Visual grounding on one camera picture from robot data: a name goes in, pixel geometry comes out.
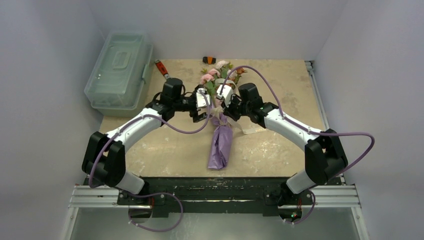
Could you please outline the white and orange rose stems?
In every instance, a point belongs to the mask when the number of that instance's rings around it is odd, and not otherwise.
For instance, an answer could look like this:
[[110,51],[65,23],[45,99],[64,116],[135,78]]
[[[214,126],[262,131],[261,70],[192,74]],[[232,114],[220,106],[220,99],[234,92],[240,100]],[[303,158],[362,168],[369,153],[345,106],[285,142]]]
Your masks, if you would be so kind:
[[232,87],[233,90],[236,88],[240,78],[243,74],[247,73],[247,71],[242,67],[236,70],[233,70],[233,68],[234,66],[229,61],[225,60],[221,60],[215,64],[215,70],[218,72],[214,74],[216,76],[216,80],[214,81],[216,89],[224,82],[225,78],[228,78],[226,85]]

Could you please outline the beige ribbon strip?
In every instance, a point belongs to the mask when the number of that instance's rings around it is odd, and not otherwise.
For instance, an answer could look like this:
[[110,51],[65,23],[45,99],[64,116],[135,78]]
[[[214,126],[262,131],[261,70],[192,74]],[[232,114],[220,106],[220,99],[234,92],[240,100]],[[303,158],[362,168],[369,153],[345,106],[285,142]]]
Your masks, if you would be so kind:
[[[215,96],[212,96],[210,100],[211,107],[212,107],[211,116],[217,117],[218,119],[220,119],[221,114],[224,113],[224,109],[221,106],[221,104],[224,104],[225,107],[229,107],[232,97],[234,96],[233,88],[231,86],[224,84],[224,81],[225,81],[224,78],[218,78],[214,81],[214,83],[217,84],[216,94]],[[254,127],[254,128],[242,127],[237,121],[234,121],[232,118],[229,118],[227,120],[227,124],[233,128],[239,129],[245,135],[256,134],[256,133],[267,131],[266,129],[263,129],[261,127]]]

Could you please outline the pink rose stem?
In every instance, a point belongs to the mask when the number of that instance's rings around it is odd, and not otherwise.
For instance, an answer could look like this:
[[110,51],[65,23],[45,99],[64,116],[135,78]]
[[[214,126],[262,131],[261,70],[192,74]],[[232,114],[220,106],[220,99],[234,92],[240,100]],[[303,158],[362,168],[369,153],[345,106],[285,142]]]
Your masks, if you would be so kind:
[[217,94],[217,89],[221,85],[218,83],[218,79],[221,78],[221,70],[212,68],[207,70],[203,68],[203,75],[200,77],[200,84],[204,86],[209,95],[215,96]]

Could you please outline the pink purple wrapping paper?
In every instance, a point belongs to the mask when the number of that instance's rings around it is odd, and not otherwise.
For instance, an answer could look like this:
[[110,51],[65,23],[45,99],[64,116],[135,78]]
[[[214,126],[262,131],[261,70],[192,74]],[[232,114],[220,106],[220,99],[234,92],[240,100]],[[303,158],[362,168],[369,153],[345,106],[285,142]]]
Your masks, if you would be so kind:
[[233,142],[233,130],[220,108],[212,109],[211,121],[214,131],[207,168],[221,170],[228,166]]

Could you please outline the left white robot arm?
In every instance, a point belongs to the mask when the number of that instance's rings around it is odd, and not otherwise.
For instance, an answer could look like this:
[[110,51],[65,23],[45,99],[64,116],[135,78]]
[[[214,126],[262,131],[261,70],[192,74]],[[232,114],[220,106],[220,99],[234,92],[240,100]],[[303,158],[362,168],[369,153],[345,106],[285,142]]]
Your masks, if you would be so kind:
[[[185,92],[179,78],[169,78],[139,114],[107,133],[94,132],[88,141],[82,171],[88,175],[91,188],[106,185],[128,193],[138,205],[149,199],[149,184],[127,170],[126,154],[135,143],[150,132],[168,126],[182,134],[196,134],[206,127],[211,116],[212,101],[201,84]],[[169,124],[176,112],[187,112],[194,123],[203,121],[201,128],[184,131]]]

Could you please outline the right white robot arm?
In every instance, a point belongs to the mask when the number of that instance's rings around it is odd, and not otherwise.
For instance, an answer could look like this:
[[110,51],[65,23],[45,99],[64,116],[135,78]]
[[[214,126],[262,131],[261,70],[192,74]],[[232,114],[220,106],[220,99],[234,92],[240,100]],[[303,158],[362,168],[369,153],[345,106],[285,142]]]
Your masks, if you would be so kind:
[[348,166],[342,143],[332,129],[320,131],[282,113],[272,102],[263,102],[257,86],[242,84],[238,93],[222,84],[217,90],[223,114],[234,121],[251,122],[290,140],[304,152],[304,169],[280,185],[278,206],[292,204],[305,190],[326,184]]

